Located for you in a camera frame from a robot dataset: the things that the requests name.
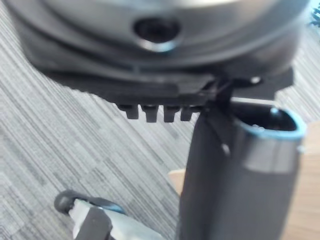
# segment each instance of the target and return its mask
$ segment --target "gray carpet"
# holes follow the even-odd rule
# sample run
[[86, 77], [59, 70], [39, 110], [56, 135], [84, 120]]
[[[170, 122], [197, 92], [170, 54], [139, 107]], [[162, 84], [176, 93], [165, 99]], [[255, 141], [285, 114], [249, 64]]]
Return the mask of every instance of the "gray carpet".
[[[306, 122], [320, 119], [315, 31], [306, 31], [296, 58], [295, 87], [278, 95]], [[46, 79], [24, 59], [2, 3], [0, 84], [2, 239], [70, 240], [72, 221], [53, 208], [65, 189], [118, 202], [173, 238], [179, 199], [167, 173], [185, 165], [196, 116], [187, 123], [128, 121], [114, 105]]]

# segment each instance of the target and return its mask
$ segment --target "black plastic part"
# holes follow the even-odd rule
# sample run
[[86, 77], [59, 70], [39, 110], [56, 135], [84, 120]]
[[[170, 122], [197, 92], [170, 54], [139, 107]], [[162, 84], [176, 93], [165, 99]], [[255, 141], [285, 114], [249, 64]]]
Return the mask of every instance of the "black plastic part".
[[111, 236], [112, 222], [97, 207], [90, 208], [75, 240], [114, 240]]
[[236, 129], [234, 119], [216, 107], [201, 113], [180, 198], [177, 239], [280, 239], [299, 161], [292, 155], [293, 170], [281, 174], [248, 170], [240, 153], [233, 154], [236, 145], [242, 146], [241, 139], [234, 140]]
[[183, 107], [181, 110], [180, 120], [183, 122], [188, 122], [191, 120], [192, 111], [190, 107]]
[[156, 44], [169, 42], [175, 39], [180, 32], [176, 21], [156, 17], [139, 20], [133, 29], [141, 39]]
[[158, 114], [158, 105], [145, 105], [141, 106], [142, 110], [145, 112], [147, 123], [156, 123]]
[[138, 105], [117, 105], [121, 111], [126, 113], [126, 117], [131, 120], [139, 119]]
[[180, 111], [179, 106], [164, 106], [164, 122], [165, 123], [173, 123], [175, 121], [175, 115]]
[[86, 200], [88, 197], [73, 190], [65, 190], [55, 197], [54, 208], [59, 213], [68, 215], [76, 199]]

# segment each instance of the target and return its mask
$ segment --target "wooden surface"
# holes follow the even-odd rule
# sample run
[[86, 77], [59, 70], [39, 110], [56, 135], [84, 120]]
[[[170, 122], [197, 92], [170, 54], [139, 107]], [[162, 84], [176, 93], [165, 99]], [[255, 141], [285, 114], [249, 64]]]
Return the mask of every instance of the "wooden surface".
[[[320, 121], [309, 124], [304, 146], [300, 176], [283, 240], [320, 240]], [[171, 171], [169, 177], [180, 194], [185, 170]]]

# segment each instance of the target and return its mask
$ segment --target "black metal tube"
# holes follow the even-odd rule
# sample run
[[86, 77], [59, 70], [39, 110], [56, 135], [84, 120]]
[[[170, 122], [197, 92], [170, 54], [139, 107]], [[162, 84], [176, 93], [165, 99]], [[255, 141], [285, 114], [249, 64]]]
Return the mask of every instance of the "black metal tube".
[[[273, 125], [264, 126], [265, 117], [240, 121], [215, 107], [201, 113], [189, 152], [176, 239], [280, 239], [306, 128], [285, 111], [270, 112]], [[264, 128], [248, 123], [253, 120]]]

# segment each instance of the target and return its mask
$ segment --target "chair caster wheel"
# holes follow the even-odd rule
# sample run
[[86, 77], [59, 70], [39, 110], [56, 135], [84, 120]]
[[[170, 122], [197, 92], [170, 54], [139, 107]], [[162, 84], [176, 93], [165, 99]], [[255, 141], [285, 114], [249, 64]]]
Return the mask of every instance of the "chair caster wheel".
[[73, 190], [65, 190], [58, 194], [54, 200], [54, 208], [62, 214], [68, 215], [76, 199], [88, 201], [88, 197]]
[[73, 190], [65, 190], [59, 193], [54, 200], [54, 208], [62, 214], [68, 215], [74, 207], [76, 199], [83, 200], [93, 206], [127, 215], [125, 210], [118, 204], [101, 197], [88, 197]]

